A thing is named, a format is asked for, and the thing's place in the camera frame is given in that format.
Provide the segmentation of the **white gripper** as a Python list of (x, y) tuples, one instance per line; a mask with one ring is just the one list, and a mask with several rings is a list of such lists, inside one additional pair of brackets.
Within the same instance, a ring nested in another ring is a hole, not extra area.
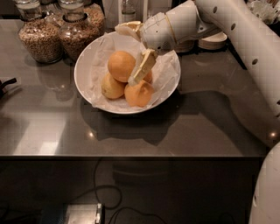
[(137, 55), (128, 79), (128, 83), (135, 86), (155, 66), (157, 53), (165, 54), (185, 41), (211, 36), (216, 33), (216, 26), (202, 20), (194, 1), (186, 1), (166, 13), (159, 12), (148, 18), (144, 24), (140, 21), (118, 24), (115, 31), (142, 41), (148, 48)]

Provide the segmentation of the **white perforated robot arm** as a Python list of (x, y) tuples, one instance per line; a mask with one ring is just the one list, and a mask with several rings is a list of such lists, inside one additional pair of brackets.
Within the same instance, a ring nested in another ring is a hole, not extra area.
[[(280, 116), (280, 38), (243, 0), (187, 0), (145, 22), (119, 24), (115, 31), (143, 43), (145, 51), (129, 77), (137, 84), (156, 58), (181, 42), (225, 32), (271, 108)], [(280, 143), (262, 162), (248, 224), (280, 224)]]

